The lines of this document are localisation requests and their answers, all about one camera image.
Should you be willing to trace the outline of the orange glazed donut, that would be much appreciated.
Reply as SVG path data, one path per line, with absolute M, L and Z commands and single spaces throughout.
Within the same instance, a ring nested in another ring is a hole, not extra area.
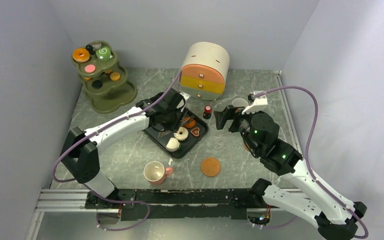
M 78 63 L 85 63 L 89 61 L 91 55 L 85 48 L 77 48 L 72 52 L 72 58 Z

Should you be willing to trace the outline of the brown chocolate round cookie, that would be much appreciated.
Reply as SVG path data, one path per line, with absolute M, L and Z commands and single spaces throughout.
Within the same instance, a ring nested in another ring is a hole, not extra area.
M 98 41 L 95 41 L 95 42 L 91 42 L 90 45 L 96 50 L 96 49 L 100 49 L 102 48 L 102 43 L 101 42 L 98 42 Z

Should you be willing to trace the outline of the metal food tongs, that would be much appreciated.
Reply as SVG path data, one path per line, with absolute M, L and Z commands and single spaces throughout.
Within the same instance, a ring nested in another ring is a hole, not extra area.
M 164 136 L 166 136 L 167 134 L 169 134 L 170 132 L 176 132 L 179 130 L 180 127 L 183 126 L 183 120 L 179 123 L 179 125 L 176 127 L 176 128 L 173 128 L 173 129 L 163 129 L 157 136 L 158 138 L 162 138 Z

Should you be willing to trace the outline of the brown heart cookie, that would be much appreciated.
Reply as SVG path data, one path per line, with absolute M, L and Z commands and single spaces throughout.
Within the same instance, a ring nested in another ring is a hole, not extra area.
M 200 131 L 201 129 L 199 127 L 194 127 L 190 130 L 190 133 L 194 136 L 194 137 L 199 137 L 200 136 Z

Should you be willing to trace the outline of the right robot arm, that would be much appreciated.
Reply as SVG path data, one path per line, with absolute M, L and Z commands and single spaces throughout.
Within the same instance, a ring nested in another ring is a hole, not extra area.
M 341 196 L 314 173 L 300 152 L 279 138 L 280 127 L 271 116 L 264 111 L 243 114 L 243 110 L 228 105 L 214 112 L 217 130 L 231 120 L 228 131 L 240 134 L 251 155 L 306 195 L 298 197 L 260 178 L 249 189 L 250 202 L 255 207 L 266 204 L 292 213 L 313 225 L 326 240 L 356 238 L 357 222 L 366 213 L 366 205 Z

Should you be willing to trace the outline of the black round cookie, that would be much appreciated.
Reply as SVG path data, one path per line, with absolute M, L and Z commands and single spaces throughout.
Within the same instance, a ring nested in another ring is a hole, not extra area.
M 100 89 L 103 86 L 103 82 L 101 80 L 94 80 L 91 86 L 93 89 Z

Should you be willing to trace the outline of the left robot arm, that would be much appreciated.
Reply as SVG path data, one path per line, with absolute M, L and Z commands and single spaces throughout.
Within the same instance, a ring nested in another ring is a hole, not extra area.
M 75 127 L 68 132 L 59 159 L 74 181 L 95 192 L 104 207 L 112 208 L 118 203 L 119 190 L 101 171 L 100 154 L 124 137 L 150 127 L 176 132 L 186 116 L 190 97 L 171 88 L 137 102 L 106 123 L 86 130 Z

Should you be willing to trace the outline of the pink round cookie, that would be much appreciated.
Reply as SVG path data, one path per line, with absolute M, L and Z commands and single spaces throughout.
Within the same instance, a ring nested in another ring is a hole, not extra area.
M 84 67 L 84 71 L 88 74 L 94 73 L 96 71 L 96 66 L 94 64 L 88 64 Z

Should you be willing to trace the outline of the green swirl roll cake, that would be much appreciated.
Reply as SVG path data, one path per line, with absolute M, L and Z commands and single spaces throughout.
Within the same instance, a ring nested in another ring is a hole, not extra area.
M 113 58 L 111 49 L 107 46 L 98 49 L 95 54 L 100 61 L 109 61 Z

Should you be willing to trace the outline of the tan round biscuit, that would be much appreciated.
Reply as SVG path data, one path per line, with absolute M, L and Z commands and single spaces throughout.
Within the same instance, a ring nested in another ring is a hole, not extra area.
M 109 77 L 112 81 L 118 81 L 121 79 L 121 74 L 119 72 L 112 72 Z

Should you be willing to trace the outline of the white glazed donut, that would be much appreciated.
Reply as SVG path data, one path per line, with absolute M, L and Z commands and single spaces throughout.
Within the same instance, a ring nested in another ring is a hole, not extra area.
M 189 137 L 189 131 L 185 127 L 180 127 L 177 132 L 173 134 L 174 138 L 180 142 L 185 141 Z

